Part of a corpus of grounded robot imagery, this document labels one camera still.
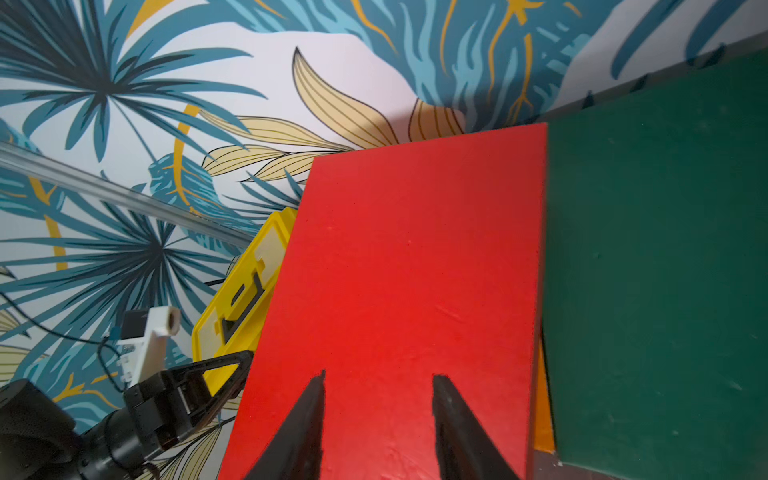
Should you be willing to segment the left aluminium frame post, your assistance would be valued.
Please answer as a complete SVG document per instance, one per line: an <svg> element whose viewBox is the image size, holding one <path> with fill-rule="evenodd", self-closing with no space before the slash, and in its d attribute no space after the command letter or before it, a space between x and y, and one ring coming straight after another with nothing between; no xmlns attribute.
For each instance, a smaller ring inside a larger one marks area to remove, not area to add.
<svg viewBox="0 0 768 480"><path fill-rule="evenodd" d="M251 243L251 237L243 232L226 228L211 220L183 211L110 180L81 172L74 167L17 145L1 143L1 166L77 193L94 196L100 201L157 217L239 248L247 248Z"/></svg>

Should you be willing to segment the red shoebox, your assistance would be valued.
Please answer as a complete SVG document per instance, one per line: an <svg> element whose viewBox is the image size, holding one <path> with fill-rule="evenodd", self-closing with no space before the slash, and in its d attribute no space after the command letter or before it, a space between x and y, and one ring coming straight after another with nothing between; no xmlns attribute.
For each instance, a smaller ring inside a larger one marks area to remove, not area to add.
<svg viewBox="0 0 768 480"><path fill-rule="evenodd" d="M545 125L317 159L220 469L245 479L325 371L319 479L441 479L435 375L532 471Z"/></svg>

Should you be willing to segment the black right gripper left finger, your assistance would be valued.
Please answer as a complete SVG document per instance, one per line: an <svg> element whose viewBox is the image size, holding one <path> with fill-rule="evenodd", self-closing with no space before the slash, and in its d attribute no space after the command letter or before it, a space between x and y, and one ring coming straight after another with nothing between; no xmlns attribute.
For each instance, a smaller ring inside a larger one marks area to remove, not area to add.
<svg viewBox="0 0 768 480"><path fill-rule="evenodd" d="M325 371L322 371L309 381L245 479L320 478L325 392Z"/></svg>

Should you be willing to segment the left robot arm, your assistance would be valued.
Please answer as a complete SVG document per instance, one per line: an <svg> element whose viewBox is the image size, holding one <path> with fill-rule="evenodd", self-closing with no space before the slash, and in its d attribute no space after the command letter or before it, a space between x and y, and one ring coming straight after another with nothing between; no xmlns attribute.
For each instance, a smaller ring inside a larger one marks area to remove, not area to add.
<svg viewBox="0 0 768 480"><path fill-rule="evenodd" d="M33 383L9 383L1 389L1 476L136 479L240 393L252 360L245 350L155 373L129 387L124 407L84 434Z"/></svg>

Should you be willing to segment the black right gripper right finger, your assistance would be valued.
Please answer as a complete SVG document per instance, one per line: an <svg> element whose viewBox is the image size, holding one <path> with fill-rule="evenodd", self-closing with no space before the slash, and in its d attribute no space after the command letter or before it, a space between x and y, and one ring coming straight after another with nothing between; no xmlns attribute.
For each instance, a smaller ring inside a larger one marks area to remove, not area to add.
<svg viewBox="0 0 768 480"><path fill-rule="evenodd" d="M518 480L450 378L435 375L432 386L440 478Z"/></svg>

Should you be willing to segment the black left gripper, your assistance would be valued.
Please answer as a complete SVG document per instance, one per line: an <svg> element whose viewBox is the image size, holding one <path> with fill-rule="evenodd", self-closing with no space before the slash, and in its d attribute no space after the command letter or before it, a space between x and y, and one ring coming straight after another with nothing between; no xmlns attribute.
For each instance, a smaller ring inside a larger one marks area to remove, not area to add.
<svg viewBox="0 0 768 480"><path fill-rule="evenodd" d="M244 388L253 352L243 350L165 370L128 389L125 406L83 436L76 479L136 479Z"/></svg>

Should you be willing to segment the far orange shoebox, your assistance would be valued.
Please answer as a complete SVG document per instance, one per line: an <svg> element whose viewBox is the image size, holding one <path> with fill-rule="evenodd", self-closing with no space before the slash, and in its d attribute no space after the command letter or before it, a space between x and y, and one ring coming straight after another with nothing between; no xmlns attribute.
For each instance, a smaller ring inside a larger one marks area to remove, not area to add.
<svg viewBox="0 0 768 480"><path fill-rule="evenodd" d="M538 364L534 406L534 448L537 451L554 454L556 451L552 421L546 362L542 341L538 344Z"/></svg>

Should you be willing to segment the yellow and black toolbox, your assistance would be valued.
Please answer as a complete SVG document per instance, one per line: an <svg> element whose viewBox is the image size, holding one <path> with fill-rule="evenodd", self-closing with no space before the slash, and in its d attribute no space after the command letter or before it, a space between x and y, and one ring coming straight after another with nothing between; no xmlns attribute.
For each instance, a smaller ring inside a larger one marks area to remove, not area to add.
<svg viewBox="0 0 768 480"><path fill-rule="evenodd" d="M272 213L220 285L193 329L193 360L200 362L258 348L297 217Z"/></svg>

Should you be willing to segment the green shoebox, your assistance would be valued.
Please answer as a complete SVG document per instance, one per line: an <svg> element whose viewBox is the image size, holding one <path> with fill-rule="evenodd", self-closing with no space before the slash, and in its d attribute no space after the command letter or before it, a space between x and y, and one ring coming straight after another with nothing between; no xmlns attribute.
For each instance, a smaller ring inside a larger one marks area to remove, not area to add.
<svg viewBox="0 0 768 480"><path fill-rule="evenodd" d="M563 462L767 475L767 55L552 121L543 333Z"/></svg>

